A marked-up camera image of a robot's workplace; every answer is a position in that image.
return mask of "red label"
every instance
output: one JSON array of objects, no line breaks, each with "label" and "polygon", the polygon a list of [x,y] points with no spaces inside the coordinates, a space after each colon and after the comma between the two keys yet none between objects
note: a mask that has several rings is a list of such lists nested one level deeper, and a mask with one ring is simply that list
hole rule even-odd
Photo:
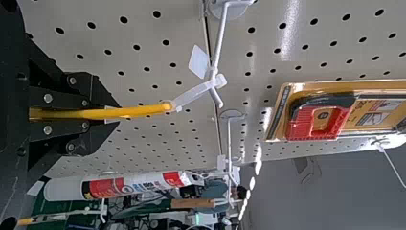
[{"label": "red label", "polygon": [[90,181],[90,193],[95,198],[110,198],[120,196],[124,187],[124,179],[116,178],[115,184],[116,186],[114,186],[114,179]]},{"label": "red label", "polygon": [[185,185],[183,184],[182,180],[180,179],[179,172],[164,172],[164,179],[165,181],[172,187],[181,188]]}]

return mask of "hanging hook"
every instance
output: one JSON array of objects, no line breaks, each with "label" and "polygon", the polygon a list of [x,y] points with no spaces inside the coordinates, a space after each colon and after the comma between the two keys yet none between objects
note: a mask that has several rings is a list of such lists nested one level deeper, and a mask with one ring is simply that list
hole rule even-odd
[{"label": "hanging hook", "polygon": [[394,171],[394,173],[395,173],[397,179],[399,180],[400,184],[403,186],[403,188],[406,189],[406,184],[403,181],[402,176],[397,171],[396,166],[394,165],[394,163],[391,160],[391,157],[389,157],[388,153],[386,153],[385,149],[382,147],[382,144],[387,144],[387,143],[389,143],[389,141],[387,139],[381,139],[381,140],[376,140],[376,141],[372,142],[372,145],[376,144],[376,146],[378,148],[378,151],[382,152],[385,155],[386,159],[388,160],[389,164],[391,165],[392,170]]}]

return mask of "wooden handle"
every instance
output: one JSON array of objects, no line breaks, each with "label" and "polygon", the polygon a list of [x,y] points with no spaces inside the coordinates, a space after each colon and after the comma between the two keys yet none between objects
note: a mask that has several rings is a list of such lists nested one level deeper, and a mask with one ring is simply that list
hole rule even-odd
[{"label": "wooden handle", "polygon": [[214,208],[214,199],[173,199],[171,208]]}]

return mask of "pegboard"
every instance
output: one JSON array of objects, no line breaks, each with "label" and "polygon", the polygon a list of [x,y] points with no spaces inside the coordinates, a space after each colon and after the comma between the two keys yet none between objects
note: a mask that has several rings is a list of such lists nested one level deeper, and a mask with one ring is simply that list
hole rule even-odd
[{"label": "pegboard", "polygon": [[[299,81],[405,78],[404,1],[259,0],[226,25],[219,70],[228,85],[219,91],[228,109],[246,119],[232,124],[233,156],[245,162],[373,150],[372,139],[264,143],[271,107],[281,85]],[[210,44],[218,20],[208,13]],[[226,126],[220,126],[226,152]],[[392,147],[403,136],[388,136]]]},{"label": "pegboard", "polygon": [[[21,1],[26,30],[66,72],[101,78],[121,106],[174,99],[202,82],[188,68],[206,49],[197,1]],[[63,157],[50,177],[85,173],[200,169],[219,155],[209,95],[180,113],[122,120],[98,152]]]},{"label": "pegboard", "polygon": [[[197,0],[20,4],[28,36],[62,70],[98,75],[122,106],[173,99],[202,82],[189,70],[189,57],[195,44],[213,49],[218,28],[207,13],[205,24]],[[233,155],[253,162],[374,149],[369,138],[261,140],[285,82],[403,78],[404,7],[395,0],[259,0],[227,23],[219,70],[228,84],[218,91],[225,103],[218,114],[247,114],[232,123]],[[206,95],[180,113],[124,120],[97,153],[64,157],[47,175],[213,168],[227,152],[216,112]],[[391,147],[404,142],[403,136],[388,137]]]}]

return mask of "green surface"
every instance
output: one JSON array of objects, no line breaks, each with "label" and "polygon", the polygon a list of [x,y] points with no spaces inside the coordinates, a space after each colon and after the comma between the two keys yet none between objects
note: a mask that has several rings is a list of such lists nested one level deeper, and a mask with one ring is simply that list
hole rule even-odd
[{"label": "green surface", "polygon": [[[36,197],[32,215],[63,213],[74,210],[83,210],[85,207],[90,207],[91,210],[100,209],[100,200],[95,201],[54,201],[49,202],[44,198],[43,190]],[[30,225],[27,230],[64,230],[77,229],[68,228],[69,225],[77,225],[83,227],[95,227],[98,215],[72,215],[67,221],[55,221]]]}]

